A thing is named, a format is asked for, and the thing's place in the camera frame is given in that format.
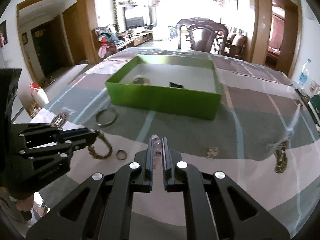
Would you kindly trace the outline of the person's left hand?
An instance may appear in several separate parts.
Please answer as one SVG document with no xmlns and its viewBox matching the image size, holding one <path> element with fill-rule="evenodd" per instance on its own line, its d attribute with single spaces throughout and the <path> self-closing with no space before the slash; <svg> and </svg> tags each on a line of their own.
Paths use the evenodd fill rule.
<svg viewBox="0 0 320 240">
<path fill-rule="evenodd" d="M 24 200 L 18 200 L 16 202 L 16 207 L 18 210 L 20 211 L 30 211 L 33 208 L 33 204 L 34 204 L 34 196 L 31 195 L 28 198 L 24 199 Z"/>
</svg>

